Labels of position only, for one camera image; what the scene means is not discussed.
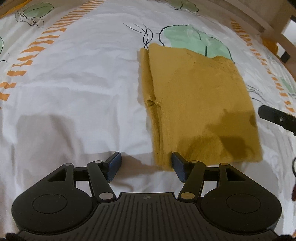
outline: mustard towel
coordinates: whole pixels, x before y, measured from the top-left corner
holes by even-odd
[[[169,169],[174,151],[207,165],[262,159],[253,105],[231,60],[151,44],[141,67],[158,165]]]

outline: printed pattern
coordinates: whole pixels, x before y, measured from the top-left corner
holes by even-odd
[[[46,29],[43,33],[41,33],[41,36],[37,39],[35,39],[34,42],[30,43],[22,53],[28,53],[27,56],[18,58],[17,60],[19,62],[13,64],[11,66],[11,70],[7,72],[8,76],[15,77],[15,76],[23,76],[26,74],[27,70],[15,70],[16,67],[20,66],[29,66],[33,63],[33,58],[35,58],[39,52],[45,50],[45,47],[38,46],[41,43],[46,43],[48,45],[51,45],[55,42],[56,39],[60,37],[60,34],[62,32],[65,32],[67,30],[66,26],[71,25],[75,21],[82,18],[85,14],[89,13],[90,11],[96,9],[99,5],[101,5],[104,2],[104,0],[98,1],[98,0],[90,0],[76,8],[75,10],[69,12],[67,15],[62,17],[60,20],[58,20],[56,23],[54,23],[52,26]],[[9,98],[8,93],[2,93],[1,88],[8,89],[8,88],[14,88],[17,83],[7,83],[2,82],[0,83],[0,100],[7,101]]]
[[[286,109],[289,111],[290,114],[294,114],[295,110],[292,106],[292,103],[289,101],[289,96],[288,94],[285,92],[285,90],[282,88],[282,85],[280,84],[278,78],[271,72],[269,66],[268,66],[268,62],[266,59],[264,59],[262,57],[262,55],[253,48],[253,43],[252,40],[250,38],[250,36],[248,35],[248,33],[243,30],[243,28],[234,20],[231,19],[231,25],[232,28],[234,29],[234,31],[237,33],[237,35],[246,42],[247,46],[250,47],[251,52],[254,54],[254,56],[261,62],[261,64],[265,67],[266,72],[270,75],[271,79],[273,80],[275,87],[278,89],[280,96],[282,97],[282,99],[284,100],[285,103],[285,107]]]

